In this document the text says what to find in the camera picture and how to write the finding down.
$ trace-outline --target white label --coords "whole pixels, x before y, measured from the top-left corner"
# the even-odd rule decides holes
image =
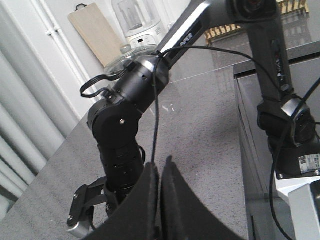
[[[299,157],[301,174],[320,169],[320,154],[305,155]]]

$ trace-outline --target black fabric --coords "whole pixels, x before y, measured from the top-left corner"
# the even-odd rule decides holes
[[[161,182],[161,219],[165,240],[241,240],[192,192],[176,164],[167,159]]]

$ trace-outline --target silver metal part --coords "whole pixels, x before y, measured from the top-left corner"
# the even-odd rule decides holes
[[[66,231],[76,238],[82,239],[88,235],[90,229],[89,221],[80,221],[74,227],[67,229]]]
[[[205,1],[201,3],[194,10],[194,12],[186,19],[186,21],[178,29],[178,31],[175,32],[173,37],[165,44],[165,46],[160,50],[160,52],[163,53],[164,51],[173,48],[210,5],[211,1]]]
[[[299,177],[299,178],[289,178],[289,179],[277,179],[276,174],[274,174],[274,182],[276,190],[280,198],[282,198],[287,204],[289,204],[289,194],[298,188],[306,184],[311,184],[315,181],[320,180],[320,176],[312,177]]]
[[[142,59],[140,63],[142,66],[144,66],[146,69],[148,69],[151,73],[154,72],[155,65],[153,63],[149,62],[147,59]]]
[[[294,113],[294,111],[296,110],[297,106],[299,105],[299,103],[301,102],[301,100],[299,98],[292,98],[290,99],[288,102],[286,102],[285,105],[283,105],[283,107],[281,108],[289,117],[292,116],[292,114]],[[305,104],[304,106],[302,106],[302,108],[299,110],[299,113],[307,110],[308,107]]]
[[[290,192],[288,197],[296,239],[320,239],[319,216],[310,184]]]

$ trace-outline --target kitchen appliance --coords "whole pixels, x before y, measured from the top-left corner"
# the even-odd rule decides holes
[[[112,0],[111,3],[132,48],[157,45],[166,35],[154,0]]]

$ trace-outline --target gray countertop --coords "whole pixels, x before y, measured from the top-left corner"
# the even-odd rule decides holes
[[[231,67],[212,69],[211,54],[194,52],[172,70],[171,82],[160,95],[160,129],[156,164],[163,170],[173,156],[193,191],[230,229],[247,238],[238,120]],[[205,68],[202,74],[184,68]],[[151,158],[154,107],[139,122],[138,143]],[[71,240],[66,220],[74,192],[103,177],[97,144],[84,118],[34,182],[0,223],[0,239]],[[96,210],[96,225],[105,217]]]

